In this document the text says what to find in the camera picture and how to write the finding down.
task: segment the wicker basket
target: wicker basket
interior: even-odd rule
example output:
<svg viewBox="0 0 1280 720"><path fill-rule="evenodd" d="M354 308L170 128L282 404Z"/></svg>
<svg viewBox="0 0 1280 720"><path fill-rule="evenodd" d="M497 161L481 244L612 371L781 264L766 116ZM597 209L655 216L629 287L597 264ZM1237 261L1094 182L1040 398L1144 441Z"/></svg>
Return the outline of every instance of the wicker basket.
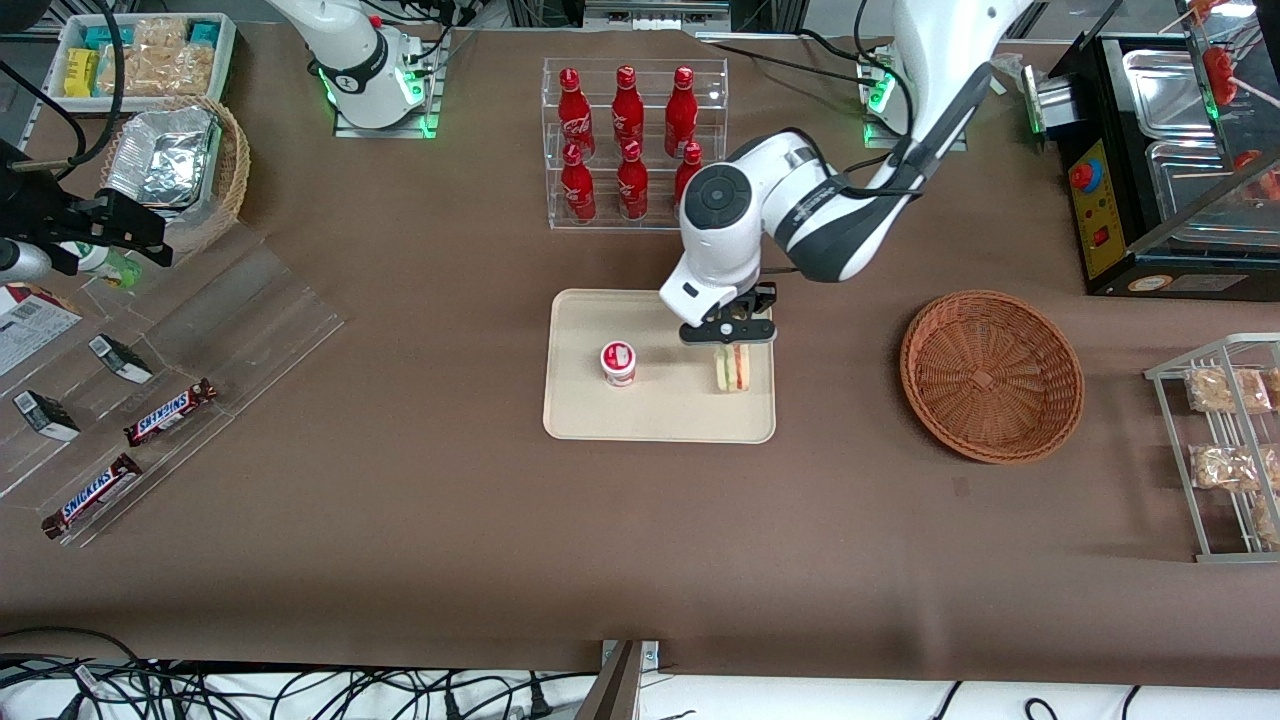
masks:
<svg viewBox="0 0 1280 720"><path fill-rule="evenodd" d="M1062 333L1000 292L940 297L906 331L902 388L920 421L984 462L1039 460L1080 421L1084 374Z"/></svg>
<svg viewBox="0 0 1280 720"><path fill-rule="evenodd" d="M180 110L193 105L218 115L223 138L218 146L218 163L214 167L211 213L200 223L174 222L165 228L165 242L173 247L178 261L204 250L236 224L236 217L244 202L244 191L248 187L248 140L227 106L207 97L188 95L165 100L160 110ZM115 151L120 147L120 136L122 132L116 131L106 149L106 164L102 165L104 187L111 172L111 163L115 160Z"/></svg>

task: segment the coca-cola bottle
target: coca-cola bottle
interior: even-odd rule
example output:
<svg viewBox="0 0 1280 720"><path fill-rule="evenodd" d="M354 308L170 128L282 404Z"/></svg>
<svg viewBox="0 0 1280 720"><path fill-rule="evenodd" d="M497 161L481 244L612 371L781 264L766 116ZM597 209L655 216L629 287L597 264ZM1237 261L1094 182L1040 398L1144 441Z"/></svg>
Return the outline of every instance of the coca-cola bottle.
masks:
<svg viewBox="0 0 1280 720"><path fill-rule="evenodd" d="M685 195L685 186L694 177L694 173L703 169L703 146L696 140L690 140L685 146L685 159L676 168L676 209L680 209L680 199Z"/></svg>
<svg viewBox="0 0 1280 720"><path fill-rule="evenodd" d="M680 158L685 145L694 138L698 127L698 99L694 97L694 70L686 65L676 68L676 87L667 100L667 137L663 147L667 155Z"/></svg>
<svg viewBox="0 0 1280 720"><path fill-rule="evenodd" d="M640 142L627 141L622 146L622 165L618 167L618 197L622 217L639 220L649 211L649 168L640 160Z"/></svg>
<svg viewBox="0 0 1280 720"><path fill-rule="evenodd" d="M636 69L631 65L618 68L618 91L613 95L613 137L618 147L626 147L632 140L644 149L644 101L636 91Z"/></svg>
<svg viewBox="0 0 1280 720"><path fill-rule="evenodd" d="M591 182L591 170L582 164L582 149L577 145L564 145L561 184L564 186L564 204L577 223L585 223L595 217L595 184Z"/></svg>
<svg viewBox="0 0 1280 720"><path fill-rule="evenodd" d="M595 136L591 135L591 104L582 95L582 83L577 70L561 70L561 131L564 141L576 145L582 151L582 159L590 160L595 154Z"/></svg>

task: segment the clear acrylic bottle rack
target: clear acrylic bottle rack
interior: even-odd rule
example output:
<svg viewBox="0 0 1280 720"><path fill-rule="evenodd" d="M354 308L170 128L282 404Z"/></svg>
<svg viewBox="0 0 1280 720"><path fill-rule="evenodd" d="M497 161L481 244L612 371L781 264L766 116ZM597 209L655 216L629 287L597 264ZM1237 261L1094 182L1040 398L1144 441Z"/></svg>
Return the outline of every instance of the clear acrylic bottle rack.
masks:
<svg viewBox="0 0 1280 720"><path fill-rule="evenodd" d="M0 375L0 505L29 510L32 533L122 452L142 470L88 507L58 538L63 544L88 544L342 325L243 224L173 268L142 265L128 290L84 275L37 283L81 319ZM109 370L88 347L99 333L129 346L152 377L136 384ZM128 446L125 427L201 378L216 400ZM60 402L79 434L70 442L37 434L13 402L28 389Z"/></svg>
<svg viewBox="0 0 1280 720"><path fill-rule="evenodd" d="M644 164L649 168L649 213L639 220L622 217L618 204L617 170L622 152L613 140L613 95L620 65L636 70L636 90L644 101ZM675 213L676 168L680 160L663 151L667 99L675 85L676 68L694 70L694 96L698 97L698 129L694 138L703 146L703 165L724 159L728 136L727 60L626 60L604 58L547 58L543 60L543 155L547 160L547 219L553 228L626 231L680 229ZM580 223L564 202L559 176L564 167L561 151L564 136L559 124L559 73L577 70L582 92L591 105L595 155L586 161L595 184L595 219Z"/></svg>

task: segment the metal wire rack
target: metal wire rack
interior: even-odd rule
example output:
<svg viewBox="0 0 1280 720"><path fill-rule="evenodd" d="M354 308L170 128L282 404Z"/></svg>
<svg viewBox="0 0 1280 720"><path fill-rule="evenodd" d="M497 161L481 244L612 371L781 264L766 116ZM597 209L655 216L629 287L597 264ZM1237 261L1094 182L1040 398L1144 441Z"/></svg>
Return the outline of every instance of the metal wire rack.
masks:
<svg viewBox="0 0 1280 720"><path fill-rule="evenodd" d="M1189 372L1203 368L1222 369L1235 411L1190 411L1189 415L1183 413L1175 415L1170 407L1166 384L1176 382L1178 386L1181 386ZM1152 380L1156 387L1156 397L1160 401L1160 410L1169 430L1169 441L1172 443L1178 473L1181 475L1183 488L1187 492L1192 523L1201 546L1201 553L1196 556L1198 562L1280 562L1280 546L1274 546L1260 537L1258 523L1254 521L1254 509L1261 503L1265 512L1270 515L1272 527L1280 528L1280 507L1277 507L1276 493L1274 491L1266 492L1267 488L1272 487L1272 482L1280 484L1280 478L1271 477L1271 470L1263 457L1263 448L1280 439L1280 427L1276 425L1274 411L1253 414L1247 411L1236 378L1239 369L1260 368L1280 368L1280 333L1228 336L1146 372L1147 379ZM1211 439L1216 446L1245 448L1254 468L1258 469L1263 491L1228 492L1197 488L1190 474L1190 446L1206 439ZM1234 538L1212 537L1206 528L1206 515L1212 514L1215 501L1221 505L1224 495L1230 501L1243 547L1238 546Z"/></svg>

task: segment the red emergency stop button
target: red emergency stop button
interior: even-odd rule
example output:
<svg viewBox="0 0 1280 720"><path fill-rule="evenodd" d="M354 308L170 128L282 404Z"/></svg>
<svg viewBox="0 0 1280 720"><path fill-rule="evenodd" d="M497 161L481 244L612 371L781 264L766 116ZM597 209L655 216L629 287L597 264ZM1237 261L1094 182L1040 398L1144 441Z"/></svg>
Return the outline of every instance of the red emergency stop button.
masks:
<svg viewBox="0 0 1280 720"><path fill-rule="evenodd" d="M1097 160L1084 160L1071 168L1068 174L1071 187L1080 192L1089 193L1102 184L1102 163Z"/></svg>
<svg viewBox="0 0 1280 720"><path fill-rule="evenodd" d="M1071 187L1084 190L1093 182L1093 168L1088 163L1071 168Z"/></svg>

